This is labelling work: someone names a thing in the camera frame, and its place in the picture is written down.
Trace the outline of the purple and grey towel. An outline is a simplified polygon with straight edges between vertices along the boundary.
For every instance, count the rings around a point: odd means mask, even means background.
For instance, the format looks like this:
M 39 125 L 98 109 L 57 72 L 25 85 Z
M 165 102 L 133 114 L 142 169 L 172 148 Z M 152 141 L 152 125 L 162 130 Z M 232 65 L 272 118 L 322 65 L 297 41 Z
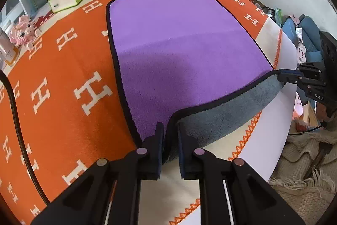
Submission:
M 128 129 L 140 146 L 162 122 L 164 162 L 178 155 L 179 122 L 203 147 L 283 88 L 255 39 L 217 0 L 112 0 L 106 22 Z

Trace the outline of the blue chair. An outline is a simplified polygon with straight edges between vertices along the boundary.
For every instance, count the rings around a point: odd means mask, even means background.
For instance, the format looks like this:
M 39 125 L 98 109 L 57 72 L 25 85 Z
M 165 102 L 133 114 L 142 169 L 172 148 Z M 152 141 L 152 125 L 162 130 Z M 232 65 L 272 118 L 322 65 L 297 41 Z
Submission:
M 320 41 L 320 30 L 310 16 L 302 14 L 299 18 L 287 15 L 282 18 L 282 30 L 295 47 L 301 40 L 306 48 L 306 62 L 322 62 L 323 52 Z

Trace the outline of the orange H-pattern table runner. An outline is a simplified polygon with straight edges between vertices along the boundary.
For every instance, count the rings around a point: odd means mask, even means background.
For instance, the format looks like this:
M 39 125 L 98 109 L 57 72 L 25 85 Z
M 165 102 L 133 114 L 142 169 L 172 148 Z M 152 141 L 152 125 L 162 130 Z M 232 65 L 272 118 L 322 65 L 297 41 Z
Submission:
M 125 157 L 164 125 L 160 179 L 142 184 L 140 224 L 195 223 L 198 184 L 181 179 L 175 125 L 264 179 L 292 116 L 275 70 L 295 67 L 282 29 L 249 0 L 84 0 L 41 25 L 5 69 L 22 129 L 1 89 L 1 209 L 30 224 L 98 159 Z

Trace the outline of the pink crochet toy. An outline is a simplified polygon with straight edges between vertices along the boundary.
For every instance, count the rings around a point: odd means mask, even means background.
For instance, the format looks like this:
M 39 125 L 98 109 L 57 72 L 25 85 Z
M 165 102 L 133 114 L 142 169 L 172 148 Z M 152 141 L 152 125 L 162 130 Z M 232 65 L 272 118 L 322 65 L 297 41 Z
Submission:
M 41 30 L 35 28 L 28 16 L 23 15 L 9 32 L 9 39 L 16 47 L 25 46 L 32 50 L 34 42 L 41 36 Z

